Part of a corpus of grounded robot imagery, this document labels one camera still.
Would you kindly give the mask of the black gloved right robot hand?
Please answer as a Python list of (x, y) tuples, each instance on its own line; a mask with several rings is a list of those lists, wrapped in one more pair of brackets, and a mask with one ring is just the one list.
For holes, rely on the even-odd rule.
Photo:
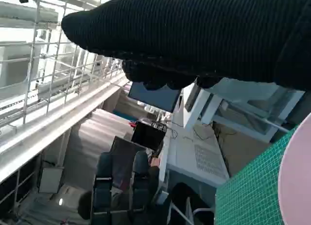
[(61, 27), (148, 90), (222, 79), (311, 88), (311, 0), (110, 0)]

